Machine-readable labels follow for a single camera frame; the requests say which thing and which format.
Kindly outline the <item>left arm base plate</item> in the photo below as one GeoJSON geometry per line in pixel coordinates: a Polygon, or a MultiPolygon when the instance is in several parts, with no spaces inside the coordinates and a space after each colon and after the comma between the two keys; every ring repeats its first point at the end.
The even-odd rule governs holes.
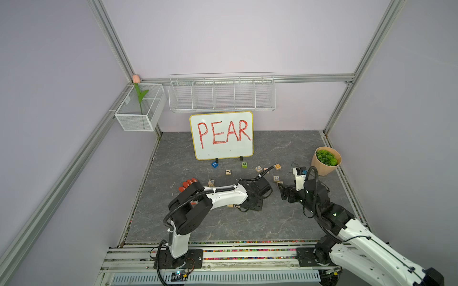
{"type": "Polygon", "coordinates": [[[154,268],[159,269],[200,269],[203,263],[203,250],[189,249],[186,254],[179,258],[173,258],[171,252],[160,250],[159,257],[155,259],[154,268]]]}

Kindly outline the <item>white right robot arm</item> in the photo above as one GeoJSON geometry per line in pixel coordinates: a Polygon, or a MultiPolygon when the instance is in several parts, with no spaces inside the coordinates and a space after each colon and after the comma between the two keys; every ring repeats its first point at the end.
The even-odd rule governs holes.
{"type": "Polygon", "coordinates": [[[329,188],[318,170],[294,168],[293,185],[278,184],[282,200],[300,203],[304,214],[324,231],[312,258],[320,265],[335,264],[372,286],[443,286],[434,268],[412,262],[364,226],[349,210],[331,202],[329,188]]]}

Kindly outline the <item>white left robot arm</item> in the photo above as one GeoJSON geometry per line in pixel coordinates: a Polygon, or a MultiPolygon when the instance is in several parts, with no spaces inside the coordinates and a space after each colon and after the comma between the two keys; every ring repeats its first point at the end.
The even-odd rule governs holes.
{"type": "Polygon", "coordinates": [[[169,203],[169,212],[163,219],[169,232],[170,255],[178,259],[188,252],[190,234],[210,211],[232,205],[242,211],[259,212],[272,190],[270,183],[260,175],[223,187],[205,187],[195,179],[185,182],[181,193],[169,203]]]}

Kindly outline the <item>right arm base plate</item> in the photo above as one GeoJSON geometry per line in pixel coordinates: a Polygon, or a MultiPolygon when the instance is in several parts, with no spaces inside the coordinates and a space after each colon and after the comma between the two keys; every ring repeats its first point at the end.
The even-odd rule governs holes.
{"type": "Polygon", "coordinates": [[[323,266],[323,267],[335,267],[328,251],[322,248],[314,247],[298,247],[295,256],[299,262],[300,267],[312,267],[312,266],[323,266]]]}

